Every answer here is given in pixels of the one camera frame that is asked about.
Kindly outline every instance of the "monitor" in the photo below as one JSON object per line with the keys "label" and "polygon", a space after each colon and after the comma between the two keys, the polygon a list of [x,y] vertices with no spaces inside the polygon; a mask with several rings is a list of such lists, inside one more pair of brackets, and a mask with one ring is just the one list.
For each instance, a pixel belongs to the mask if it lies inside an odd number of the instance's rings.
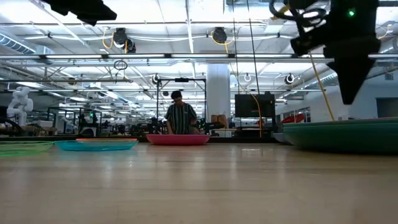
{"label": "monitor", "polygon": [[[253,95],[256,97],[261,111],[261,117],[271,118],[275,116],[275,95]],[[252,95],[235,95],[235,117],[237,118],[258,118],[259,109]]]}

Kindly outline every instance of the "orange tray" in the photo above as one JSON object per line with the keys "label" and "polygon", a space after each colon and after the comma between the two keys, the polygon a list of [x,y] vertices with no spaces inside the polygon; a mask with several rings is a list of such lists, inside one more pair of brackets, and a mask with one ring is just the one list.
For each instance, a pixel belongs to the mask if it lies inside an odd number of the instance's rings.
{"label": "orange tray", "polygon": [[81,138],[76,141],[137,141],[137,139],[131,138]]}

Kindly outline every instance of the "blue tray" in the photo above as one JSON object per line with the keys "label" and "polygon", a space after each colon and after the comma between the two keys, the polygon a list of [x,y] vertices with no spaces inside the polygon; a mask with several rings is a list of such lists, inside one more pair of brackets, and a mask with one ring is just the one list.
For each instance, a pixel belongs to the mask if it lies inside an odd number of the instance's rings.
{"label": "blue tray", "polygon": [[64,151],[103,152],[133,148],[138,141],[57,141],[55,145]]}

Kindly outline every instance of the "pink tray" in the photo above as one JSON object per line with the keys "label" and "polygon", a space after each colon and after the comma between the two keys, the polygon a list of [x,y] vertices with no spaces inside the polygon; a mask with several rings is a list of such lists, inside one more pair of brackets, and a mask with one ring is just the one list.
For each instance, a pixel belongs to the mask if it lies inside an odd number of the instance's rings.
{"label": "pink tray", "polygon": [[152,144],[160,146],[199,146],[206,144],[210,136],[204,134],[147,134]]}

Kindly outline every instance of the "green basin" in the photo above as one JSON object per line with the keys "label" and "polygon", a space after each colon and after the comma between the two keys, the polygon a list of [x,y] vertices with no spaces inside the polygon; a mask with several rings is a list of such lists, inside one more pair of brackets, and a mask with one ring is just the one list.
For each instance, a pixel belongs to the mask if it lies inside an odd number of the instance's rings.
{"label": "green basin", "polygon": [[398,118],[285,124],[286,139],[302,149],[398,154]]}

